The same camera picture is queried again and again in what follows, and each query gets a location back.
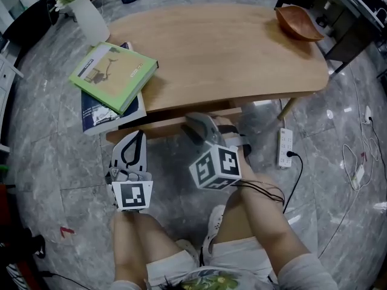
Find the shirt sleeve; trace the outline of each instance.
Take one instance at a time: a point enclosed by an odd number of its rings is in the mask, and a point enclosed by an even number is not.
[[[338,290],[314,254],[303,254],[286,264],[278,274],[278,283],[286,290]]]
[[[126,280],[117,280],[111,285],[110,290],[141,290],[141,288],[135,283]]]

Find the blue book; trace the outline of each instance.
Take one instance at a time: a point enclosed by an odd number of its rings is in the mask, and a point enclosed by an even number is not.
[[[82,91],[82,126],[87,135],[111,130],[144,116],[146,111],[141,92],[123,114],[118,114]]]

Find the person's left arm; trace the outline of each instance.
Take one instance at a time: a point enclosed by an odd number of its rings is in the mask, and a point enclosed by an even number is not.
[[[148,272],[133,214],[136,213],[118,211],[114,216],[114,280],[127,280],[145,290]]]

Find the marble floor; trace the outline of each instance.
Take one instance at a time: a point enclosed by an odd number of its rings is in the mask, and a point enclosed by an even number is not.
[[[107,23],[130,13],[172,4],[232,2],[273,7],[276,0],[97,0]],[[329,40],[320,42],[321,48]],[[27,53],[19,66],[25,79],[17,82],[11,112],[7,183],[17,186],[23,223],[47,240],[47,257],[36,259],[49,269],[93,289],[107,289],[114,267],[104,174],[112,144],[102,135],[82,133],[80,91],[68,83],[88,49],[76,23],[60,18]],[[306,246],[317,254],[340,289],[368,289],[386,254],[386,191],[383,164],[375,162],[371,182],[358,193],[343,169],[342,145],[347,143],[360,160],[363,146],[354,81],[360,109],[369,105],[380,145],[387,158],[387,102],[376,80],[376,49],[363,52],[321,92],[298,101],[287,116],[294,151],[304,161],[304,172],[286,217]],[[276,167],[276,122],[279,100],[251,103],[238,123],[253,146],[249,161],[256,172],[270,174],[289,196],[301,165]],[[364,126],[365,135],[372,135]],[[371,171],[367,152],[365,180]],[[346,151],[348,167],[354,160]],[[149,171],[154,193],[149,213],[175,239],[200,245],[213,206],[226,202],[228,193],[201,192],[190,180],[190,158],[180,137],[148,141]],[[62,238],[59,228],[75,234]],[[47,279],[50,289],[81,289],[66,280]]]

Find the white shorts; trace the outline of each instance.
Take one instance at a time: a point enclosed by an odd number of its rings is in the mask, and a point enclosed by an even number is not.
[[[267,276],[272,271],[267,254],[255,237],[215,244],[209,258],[210,261],[205,263],[206,266],[248,271],[263,282],[267,282]],[[168,258],[147,264],[146,268],[149,284],[153,289],[159,289],[158,285],[165,284],[166,280],[172,284],[178,283],[199,267],[191,255],[183,250]]]

